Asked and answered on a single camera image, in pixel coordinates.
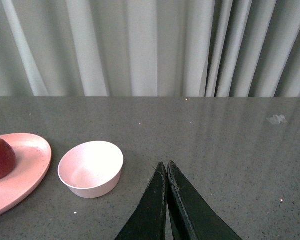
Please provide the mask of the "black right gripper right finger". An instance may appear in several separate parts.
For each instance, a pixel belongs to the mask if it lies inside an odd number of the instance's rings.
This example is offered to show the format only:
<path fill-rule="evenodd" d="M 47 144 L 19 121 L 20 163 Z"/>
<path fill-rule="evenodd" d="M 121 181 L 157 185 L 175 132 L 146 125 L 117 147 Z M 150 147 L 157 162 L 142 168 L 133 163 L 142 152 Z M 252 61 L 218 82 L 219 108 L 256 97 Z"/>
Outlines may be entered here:
<path fill-rule="evenodd" d="M 178 166 L 167 165 L 167 204 L 175 240 L 240 240 L 208 205 Z"/>

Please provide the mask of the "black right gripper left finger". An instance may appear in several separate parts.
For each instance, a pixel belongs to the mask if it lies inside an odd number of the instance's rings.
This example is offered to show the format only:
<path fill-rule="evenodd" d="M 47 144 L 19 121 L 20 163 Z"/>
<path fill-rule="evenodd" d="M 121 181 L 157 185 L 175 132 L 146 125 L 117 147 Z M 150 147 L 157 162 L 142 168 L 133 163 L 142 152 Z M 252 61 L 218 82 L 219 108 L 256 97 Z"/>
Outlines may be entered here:
<path fill-rule="evenodd" d="M 134 213 L 117 235 L 117 240 L 164 240 L 168 176 L 163 162 L 159 162 Z"/>

